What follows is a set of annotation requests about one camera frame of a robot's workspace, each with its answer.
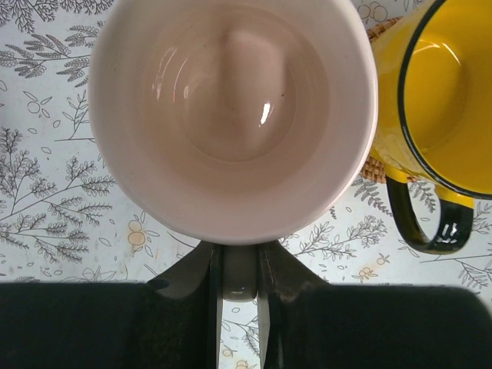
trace woven coaster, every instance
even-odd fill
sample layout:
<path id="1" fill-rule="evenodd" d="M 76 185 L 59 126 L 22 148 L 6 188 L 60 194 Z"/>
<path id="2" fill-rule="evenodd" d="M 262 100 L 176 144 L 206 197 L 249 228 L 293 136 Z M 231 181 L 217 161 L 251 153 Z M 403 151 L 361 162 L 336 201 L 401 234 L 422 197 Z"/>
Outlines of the woven coaster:
<path id="1" fill-rule="evenodd" d="M 368 29 L 367 36 L 371 43 L 377 40 L 377 38 L 379 38 L 386 30 L 393 27 L 400 19 L 401 17 L 391 18 Z M 361 170 L 361 175 L 363 178 L 370 179 L 374 182 L 386 183 L 384 164 L 372 157 L 367 158 L 364 167 Z M 415 181 L 415 178 L 409 177 L 408 180 Z"/>

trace table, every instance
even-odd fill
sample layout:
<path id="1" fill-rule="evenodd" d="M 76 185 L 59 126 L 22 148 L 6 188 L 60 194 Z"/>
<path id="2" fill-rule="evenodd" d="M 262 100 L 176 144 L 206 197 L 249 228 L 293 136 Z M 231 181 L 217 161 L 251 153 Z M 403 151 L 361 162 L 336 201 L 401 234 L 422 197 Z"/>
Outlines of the table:
<path id="1" fill-rule="evenodd" d="M 353 3 L 370 28 L 422 1 Z M 113 2 L 0 2 L 0 161 L 12 164 L 0 174 L 0 281 L 146 281 L 198 243 L 128 200 L 92 138 L 89 56 Z M 417 182 L 411 193 L 424 230 L 434 231 L 432 186 Z M 400 239 L 384 186 L 359 178 L 281 242 L 334 284 L 464 286 L 492 308 L 491 212 L 492 202 L 477 201 L 473 235 L 458 254 L 418 254 Z M 258 367 L 254 303 L 226 303 L 222 327 L 221 367 Z"/>

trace mug handle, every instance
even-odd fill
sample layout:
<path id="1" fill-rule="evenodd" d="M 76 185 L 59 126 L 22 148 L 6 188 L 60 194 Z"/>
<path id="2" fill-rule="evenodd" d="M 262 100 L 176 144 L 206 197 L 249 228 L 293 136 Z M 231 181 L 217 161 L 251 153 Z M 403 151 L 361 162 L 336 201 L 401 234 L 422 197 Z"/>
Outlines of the mug handle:
<path id="1" fill-rule="evenodd" d="M 394 221 L 405 242 L 414 250 L 426 254 L 452 254 L 459 251 L 471 234 L 474 219 L 473 198 L 437 185 L 440 223 L 436 235 L 429 240 L 415 216 L 408 192 L 407 175 L 388 166 L 385 169 Z"/>

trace mug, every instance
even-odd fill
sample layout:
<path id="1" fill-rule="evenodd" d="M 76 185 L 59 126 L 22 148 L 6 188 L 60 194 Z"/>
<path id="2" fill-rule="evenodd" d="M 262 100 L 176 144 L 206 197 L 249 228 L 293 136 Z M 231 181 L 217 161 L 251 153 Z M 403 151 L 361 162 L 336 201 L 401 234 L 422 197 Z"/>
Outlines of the mug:
<path id="1" fill-rule="evenodd" d="M 431 254 L 470 237 L 474 198 L 492 199 L 492 2 L 433 0 L 373 43 L 379 122 L 371 155 L 385 163 L 394 220 L 404 240 Z M 409 175 L 432 181 L 440 224 L 421 230 Z"/>
<path id="2" fill-rule="evenodd" d="M 272 241 L 327 211 L 377 124 L 371 46 L 349 1 L 146 0 L 91 56 L 91 128 L 123 192 L 169 228 Z"/>

